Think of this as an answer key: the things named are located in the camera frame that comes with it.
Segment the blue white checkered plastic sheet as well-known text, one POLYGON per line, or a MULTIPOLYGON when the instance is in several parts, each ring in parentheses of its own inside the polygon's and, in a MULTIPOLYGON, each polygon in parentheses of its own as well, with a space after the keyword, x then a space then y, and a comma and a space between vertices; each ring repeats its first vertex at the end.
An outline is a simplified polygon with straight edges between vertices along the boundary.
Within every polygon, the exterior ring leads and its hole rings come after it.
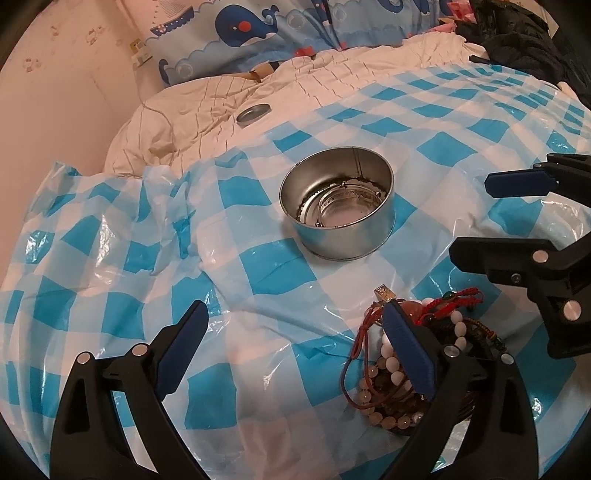
POLYGON ((476 316, 515 356, 549 468, 590 407, 588 357, 553 360, 520 289, 457 269, 458 236, 547 238, 589 231, 587 209, 555 196, 495 200, 488 174, 550 152, 586 153, 590 113, 525 74, 443 67, 381 80, 184 174, 83 176, 56 165, 41 184, 1 288, 1 411, 41 467, 78 353, 125 353, 200 300, 209 327, 166 410, 216 479, 375 479, 402 447, 342 397, 363 311, 386 284, 406 297, 479 288, 476 316), (280 209, 294 165, 361 146, 394 170, 394 230, 372 255, 331 262, 297 240, 280 209))

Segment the blue whale print pillow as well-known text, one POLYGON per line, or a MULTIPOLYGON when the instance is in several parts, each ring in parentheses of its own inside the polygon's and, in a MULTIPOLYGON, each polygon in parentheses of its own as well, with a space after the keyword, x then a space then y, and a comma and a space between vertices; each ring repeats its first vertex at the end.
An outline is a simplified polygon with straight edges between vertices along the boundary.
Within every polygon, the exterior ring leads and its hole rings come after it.
POLYGON ((175 85, 325 50, 399 46, 450 13, 446 1, 156 1, 144 34, 175 85))

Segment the round silver metal tin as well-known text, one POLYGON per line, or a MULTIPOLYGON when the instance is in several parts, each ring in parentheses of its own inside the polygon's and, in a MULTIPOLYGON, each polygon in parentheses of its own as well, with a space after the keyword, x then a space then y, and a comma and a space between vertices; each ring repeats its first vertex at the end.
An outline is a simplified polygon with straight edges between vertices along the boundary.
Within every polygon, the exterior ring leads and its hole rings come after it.
POLYGON ((287 173, 280 207, 312 254, 359 259, 379 249, 394 230, 394 171, 366 148, 324 150, 287 173))

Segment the wall power socket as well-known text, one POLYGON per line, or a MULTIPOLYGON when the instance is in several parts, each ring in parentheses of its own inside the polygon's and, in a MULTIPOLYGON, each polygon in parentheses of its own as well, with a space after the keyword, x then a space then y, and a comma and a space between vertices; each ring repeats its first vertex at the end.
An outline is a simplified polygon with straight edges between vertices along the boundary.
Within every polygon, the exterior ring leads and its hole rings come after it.
POLYGON ((147 45, 141 39, 136 39, 130 44, 132 69, 137 70, 151 58, 152 54, 147 45))

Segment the brown box on bed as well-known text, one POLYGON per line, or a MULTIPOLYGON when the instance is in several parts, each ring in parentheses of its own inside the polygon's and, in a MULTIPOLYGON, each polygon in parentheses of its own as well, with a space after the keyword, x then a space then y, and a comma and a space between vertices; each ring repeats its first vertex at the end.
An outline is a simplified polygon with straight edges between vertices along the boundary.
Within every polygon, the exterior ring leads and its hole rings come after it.
POLYGON ((279 67, 280 62, 264 62, 262 64, 256 65, 256 67, 254 67, 252 70, 247 72, 232 73, 231 76, 260 83, 263 81, 263 79, 266 79, 266 77, 269 77, 271 74, 276 72, 279 67))

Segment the black clothing pile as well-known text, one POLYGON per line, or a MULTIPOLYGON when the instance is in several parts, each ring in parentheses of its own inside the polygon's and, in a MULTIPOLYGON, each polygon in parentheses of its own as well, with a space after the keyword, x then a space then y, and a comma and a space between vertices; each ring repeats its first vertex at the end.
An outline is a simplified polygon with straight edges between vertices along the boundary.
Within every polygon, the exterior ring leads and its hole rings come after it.
POLYGON ((508 1, 472 1, 476 21, 457 22, 457 33, 482 46, 493 64, 528 73, 551 84, 567 83, 579 95, 590 91, 590 69, 564 53, 535 13, 508 1))

